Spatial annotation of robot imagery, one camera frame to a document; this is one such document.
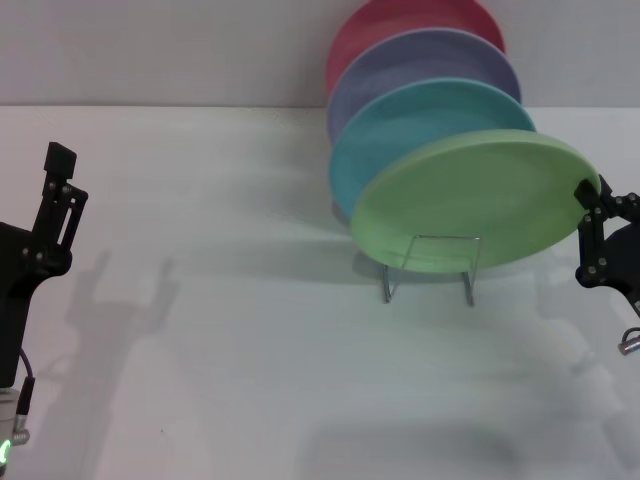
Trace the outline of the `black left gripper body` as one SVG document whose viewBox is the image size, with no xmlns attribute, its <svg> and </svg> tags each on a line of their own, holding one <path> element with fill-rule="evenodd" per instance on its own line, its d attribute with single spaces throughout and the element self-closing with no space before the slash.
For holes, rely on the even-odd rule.
<svg viewBox="0 0 640 480">
<path fill-rule="evenodd" d="M 1 387 L 14 385 L 33 290 L 31 233 L 1 224 Z"/>
</svg>

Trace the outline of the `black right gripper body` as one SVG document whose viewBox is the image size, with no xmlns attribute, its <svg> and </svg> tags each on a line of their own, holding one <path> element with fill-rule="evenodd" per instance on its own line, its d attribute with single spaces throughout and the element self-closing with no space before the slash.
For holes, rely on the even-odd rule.
<svg viewBox="0 0 640 480">
<path fill-rule="evenodd" d="M 603 284 L 621 293 L 639 314 L 639 224 L 613 232 L 605 240 L 602 256 L 607 261 Z"/>
</svg>

